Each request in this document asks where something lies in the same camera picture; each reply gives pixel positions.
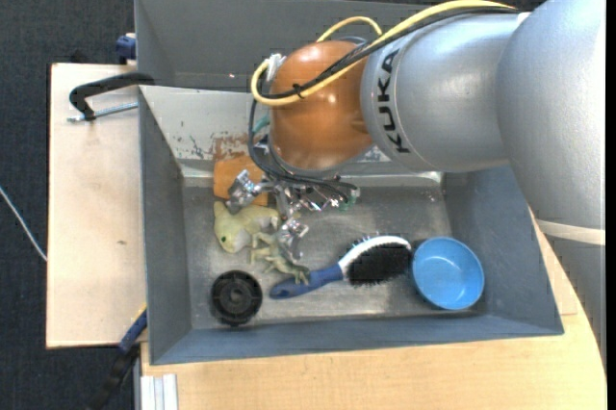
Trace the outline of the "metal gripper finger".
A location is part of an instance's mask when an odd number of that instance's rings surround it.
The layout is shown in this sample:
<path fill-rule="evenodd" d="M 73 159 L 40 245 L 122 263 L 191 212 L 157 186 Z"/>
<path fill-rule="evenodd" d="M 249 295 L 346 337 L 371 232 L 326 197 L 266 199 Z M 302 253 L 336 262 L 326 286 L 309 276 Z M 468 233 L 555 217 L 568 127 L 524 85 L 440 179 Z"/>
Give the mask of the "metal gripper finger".
<path fill-rule="evenodd" d="M 295 218 L 286 220 L 277 231 L 277 242 L 283 255 L 292 263 L 302 258 L 300 242 L 308 233 L 309 226 Z"/>
<path fill-rule="evenodd" d="M 252 204 L 263 192 L 260 184 L 255 184 L 247 169 L 242 170 L 228 189 L 229 197 L 225 206 L 231 214 L 237 214 L 240 210 Z"/>

